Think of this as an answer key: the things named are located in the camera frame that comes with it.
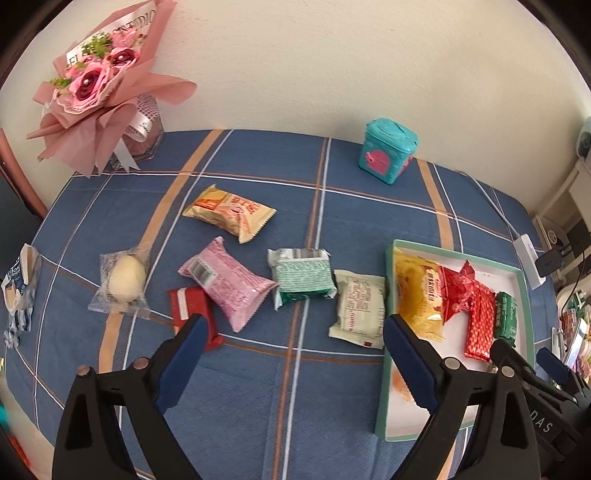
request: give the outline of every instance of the clear plastic bag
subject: clear plastic bag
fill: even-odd
[[[2,281],[4,302],[9,314],[4,341],[9,348],[18,346],[20,342],[18,332],[31,331],[31,316],[40,272],[39,252],[35,247],[24,244],[17,262]]]
[[[88,305],[103,313],[126,313],[149,319],[145,285],[150,268],[150,249],[138,245],[100,256],[100,287]]]

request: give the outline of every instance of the teal container lid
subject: teal container lid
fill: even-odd
[[[418,147],[418,135],[415,132],[388,118],[378,118],[368,123],[366,135],[371,135],[409,155]]]

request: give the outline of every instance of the metal rivet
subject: metal rivet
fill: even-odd
[[[149,364],[150,360],[148,360],[146,357],[141,356],[138,359],[134,360],[134,368],[136,370],[143,370],[144,368],[146,368]]]
[[[85,377],[90,373],[90,367],[88,365],[81,365],[76,369],[76,375],[79,377]]]
[[[501,368],[501,373],[506,377],[513,377],[513,375],[515,375],[515,370],[505,365],[503,368]]]
[[[460,368],[460,361],[457,358],[453,358],[452,356],[448,356],[443,363],[445,364],[446,367],[448,367],[450,370],[457,370],[458,368]]]

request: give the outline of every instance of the black cable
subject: black cable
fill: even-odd
[[[569,304],[569,300],[573,296],[574,292],[577,290],[577,286],[579,285],[579,280],[581,279],[581,275],[583,273],[583,270],[585,269],[585,251],[584,250],[583,250],[583,261],[582,261],[582,263],[583,263],[583,265],[581,266],[581,268],[579,270],[579,277],[577,278],[577,281],[574,283],[573,291],[570,292],[570,295],[566,299],[566,302],[564,303],[564,305],[562,305],[562,311],[560,312],[560,318],[562,318],[562,315],[564,315],[564,309]]]

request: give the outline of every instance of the green snack package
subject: green snack package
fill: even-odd
[[[269,250],[267,261],[279,286],[273,294],[275,310],[285,303],[315,296],[333,299],[335,282],[330,273],[329,254],[317,248]]]
[[[515,335],[517,335],[517,303],[511,295],[501,291],[496,295],[495,338],[502,338],[515,347]]]

